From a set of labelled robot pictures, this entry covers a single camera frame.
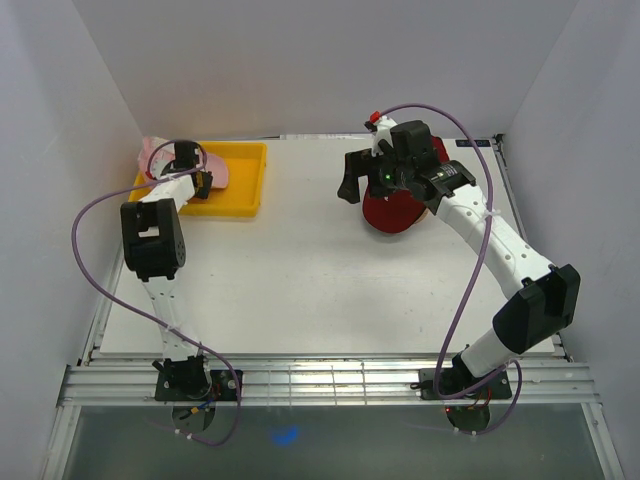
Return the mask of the pink cap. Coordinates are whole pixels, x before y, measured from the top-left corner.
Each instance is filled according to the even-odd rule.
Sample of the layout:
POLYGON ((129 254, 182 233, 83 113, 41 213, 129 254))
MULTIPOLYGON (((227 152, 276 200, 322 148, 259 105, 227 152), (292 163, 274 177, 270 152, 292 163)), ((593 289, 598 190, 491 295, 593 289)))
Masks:
MULTIPOLYGON (((166 139, 145 136, 137 160, 140 172, 149 179, 162 176, 176 158, 174 147, 166 139)), ((228 186, 229 169, 221 157, 208 153, 205 170, 213 176, 211 189, 225 189, 228 186)))

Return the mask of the red cap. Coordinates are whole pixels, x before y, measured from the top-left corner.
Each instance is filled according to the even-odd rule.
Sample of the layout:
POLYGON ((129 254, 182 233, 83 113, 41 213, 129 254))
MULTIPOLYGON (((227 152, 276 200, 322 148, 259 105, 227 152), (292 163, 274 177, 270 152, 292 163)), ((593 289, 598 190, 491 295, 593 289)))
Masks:
MULTIPOLYGON (((432 136, 432 144, 435 159, 439 164, 450 160, 441 137, 432 136)), ((420 173, 417 167, 405 166, 400 169, 397 180, 408 185, 420 173)), ((374 229, 385 234, 400 234, 427 215, 428 209, 424 203, 414 199, 406 188, 396 189, 387 196, 374 197, 372 182, 368 180, 366 186, 362 200, 362 213, 364 219, 374 229)))

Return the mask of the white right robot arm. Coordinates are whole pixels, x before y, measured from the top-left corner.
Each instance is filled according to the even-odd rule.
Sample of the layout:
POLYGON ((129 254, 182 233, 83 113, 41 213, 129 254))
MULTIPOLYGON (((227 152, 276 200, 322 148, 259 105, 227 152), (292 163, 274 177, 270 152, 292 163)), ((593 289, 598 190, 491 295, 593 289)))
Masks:
POLYGON ((439 397, 474 397, 493 372, 572 323, 580 275, 537 253, 490 209, 485 189, 462 163, 440 161, 426 123, 397 123, 375 113, 366 127, 373 145, 346 154, 338 197, 359 203, 360 178, 367 179, 372 198, 409 194, 465 241, 506 298, 490 329, 434 374, 439 397))

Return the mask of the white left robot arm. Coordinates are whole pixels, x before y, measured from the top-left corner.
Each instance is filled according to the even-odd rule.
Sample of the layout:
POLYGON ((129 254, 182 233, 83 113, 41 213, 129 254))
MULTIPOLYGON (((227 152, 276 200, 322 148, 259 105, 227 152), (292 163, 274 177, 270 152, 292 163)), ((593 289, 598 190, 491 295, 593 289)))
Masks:
POLYGON ((178 272, 186 263, 179 211, 209 192, 206 162, 206 152, 194 141, 154 147, 147 162, 149 193, 120 207, 125 263, 147 292, 161 332, 162 358, 153 366, 163 386, 194 400, 210 392, 212 376, 178 296, 178 272))

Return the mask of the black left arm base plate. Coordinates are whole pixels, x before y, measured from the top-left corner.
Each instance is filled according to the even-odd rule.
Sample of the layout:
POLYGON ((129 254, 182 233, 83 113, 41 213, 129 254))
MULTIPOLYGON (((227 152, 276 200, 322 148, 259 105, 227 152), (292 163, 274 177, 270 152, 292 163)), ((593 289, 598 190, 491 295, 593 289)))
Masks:
POLYGON ((244 372, 236 370, 236 378, 229 370, 210 370, 203 381, 169 380, 159 373, 153 398, 160 402, 236 401, 244 372))

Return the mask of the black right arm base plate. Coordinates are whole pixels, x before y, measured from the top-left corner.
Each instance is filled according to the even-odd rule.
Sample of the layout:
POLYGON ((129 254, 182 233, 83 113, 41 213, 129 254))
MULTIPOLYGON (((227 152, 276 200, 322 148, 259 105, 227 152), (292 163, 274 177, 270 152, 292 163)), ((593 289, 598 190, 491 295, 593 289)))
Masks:
POLYGON ((410 385, 412 390, 420 392, 420 398, 422 400, 439 400, 447 395, 453 396, 454 400, 486 400, 488 397, 491 397, 492 400, 508 400, 513 396, 507 373, 505 371, 501 371, 486 384, 474 391, 469 391, 464 396, 459 394, 459 391, 468 389, 475 385, 478 382, 478 379, 473 378, 470 383, 465 383, 451 372, 451 368, 444 368, 440 375, 440 395, 438 395, 434 388, 434 375, 434 368, 420 369, 418 371, 418 380, 410 385))

